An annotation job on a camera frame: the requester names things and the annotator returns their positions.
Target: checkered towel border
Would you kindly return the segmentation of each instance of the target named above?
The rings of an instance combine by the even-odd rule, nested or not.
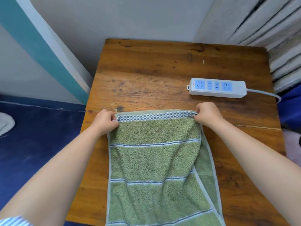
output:
[[[175,112],[156,113],[156,114],[121,115],[117,117],[117,120],[119,122],[169,120],[169,119],[193,117],[195,115],[197,115],[197,113],[192,111],[175,111]]]

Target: blue floor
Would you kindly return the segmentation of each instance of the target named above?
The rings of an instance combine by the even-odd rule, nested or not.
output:
[[[81,129],[84,112],[0,102],[15,127],[0,137],[0,209]],[[82,224],[66,222],[65,226]]]

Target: forearm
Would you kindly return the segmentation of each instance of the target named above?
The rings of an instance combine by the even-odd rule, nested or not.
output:
[[[62,225],[100,136],[88,128],[45,164],[0,212],[33,225]]]
[[[291,225],[300,225],[300,167],[227,121],[211,128],[275,208]]]

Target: person's left hand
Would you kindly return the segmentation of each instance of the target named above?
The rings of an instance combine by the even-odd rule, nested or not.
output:
[[[90,127],[95,128],[102,136],[118,126],[119,122],[116,121],[115,114],[112,111],[103,109],[96,115]]]

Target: power strip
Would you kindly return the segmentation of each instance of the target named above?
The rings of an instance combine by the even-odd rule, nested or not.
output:
[[[192,78],[187,86],[189,94],[224,98],[242,98],[246,95],[246,83],[220,79]]]

